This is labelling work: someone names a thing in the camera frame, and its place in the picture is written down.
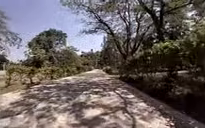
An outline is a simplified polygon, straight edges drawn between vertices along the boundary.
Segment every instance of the sky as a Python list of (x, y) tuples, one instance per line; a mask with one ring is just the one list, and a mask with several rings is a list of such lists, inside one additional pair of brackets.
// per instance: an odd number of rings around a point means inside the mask
[(37, 34), (49, 28), (67, 33), (67, 43), (80, 51), (101, 49), (103, 35), (84, 35), (81, 18), (63, 7), (59, 0), (0, 0), (0, 10), (9, 17), (8, 27), (22, 38), (22, 47), (11, 48), (8, 58), (24, 59), (26, 44)]

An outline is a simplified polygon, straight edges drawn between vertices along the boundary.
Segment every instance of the path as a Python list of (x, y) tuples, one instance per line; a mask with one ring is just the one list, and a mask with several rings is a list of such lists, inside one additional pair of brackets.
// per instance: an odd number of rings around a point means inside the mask
[(0, 128), (194, 126), (205, 127), (100, 70), (0, 95)]

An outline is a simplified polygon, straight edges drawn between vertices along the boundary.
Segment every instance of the tree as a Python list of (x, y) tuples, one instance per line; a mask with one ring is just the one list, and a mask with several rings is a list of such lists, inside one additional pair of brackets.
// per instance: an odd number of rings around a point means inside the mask
[[(174, 38), (173, 34), (175, 32), (178, 32), (178, 30), (181, 30), (181, 23), (185, 20), (185, 14), (187, 14), (184, 13), (186, 12), (185, 8), (189, 7), (189, 5), (193, 4), (194, 2), (194, 0), (137, 1), (139, 2), (140, 7), (143, 8), (143, 10), (146, 12), (146, 14), (150, 16), (150, 20), (153, 22), (153, 25), (155, 27), (157, 39), (161, 42), (165, 41), (166, 38)], [(178, 29), (173, 33), (173, 31), (168, 30), (172, 28)]]
[(134, 57), (148, 40), (147, 34), (151, 33), (151, 24), (146, 20), (148, 16), (135, 1), (61, 2), (86, 16), (85, 21), (90, 28), (85, 33), (102, 32), (109, 35), (124, 60)]
[(91, 49), (90, 52), (82, 52), (80, 55), (83, 65), (92, 67), (92, 68), (99, 68), (99, 60), (100, 60), (100, 52), (94, 52), (93, 49)]
[(28, 43), (28, 63), (37, 68), (44, 64), (56, 64), (59, 62), (55, 57), (56, 52), (66, 46), (67, 34), (56, 29), (41, 32)]
[(0, 11), (0, 53), (8, 53), (10, 46), (20, 46), (21, 38), (17, 33), (9, 30), (7, 26), (8, 17)]
[(104, 38), (104, 43), (103, 43), (100, 57), (101, 57), (100, 64), (103, 67), (110, 66), (112, 68), (118, 68), (118, 66), (120, 66), (119, 65), (121, 61), (120, 54), (118, 53), (112, 40), (110, 40), (109, 36)]

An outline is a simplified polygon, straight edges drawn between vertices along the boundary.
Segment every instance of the roadside vegetation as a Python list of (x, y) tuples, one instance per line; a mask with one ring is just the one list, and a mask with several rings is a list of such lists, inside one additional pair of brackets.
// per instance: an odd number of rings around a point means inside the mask
[(78, 55), (66, 46), (65, 32), (43, 31), (28, 42), (26, 60), (9, 64), (5, 87), (18, 81), (29, 88), (100, 68), (205, 123), (205, 0), (61, 4), (83, 16), (85, 34), (106, 35), (102, 50)]
[(104, 71), (205, 123), (205, 0), (62, 3), (107, 35)]

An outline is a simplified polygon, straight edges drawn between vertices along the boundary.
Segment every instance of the foliage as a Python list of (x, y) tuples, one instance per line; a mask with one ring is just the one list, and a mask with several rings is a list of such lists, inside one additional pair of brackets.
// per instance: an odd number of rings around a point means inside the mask
[(90, 68), (100, 68), (99, 61), (100, 61), (100, 52), (82, 52), (80, 55), (82, 64), (84, 66), (88, 66)]
[(47, 64), (56, 64), (57, 52), (66, 46), (67, 34), (60, 30), (49, 29), (38, 34), (28, 43), (27, 65), (41, 68)]
[(20, 46), (21, 39), (17, 33), (7, 27), (8, 17), (0, 11), (0, 53), (9, 53), (9, 46)]

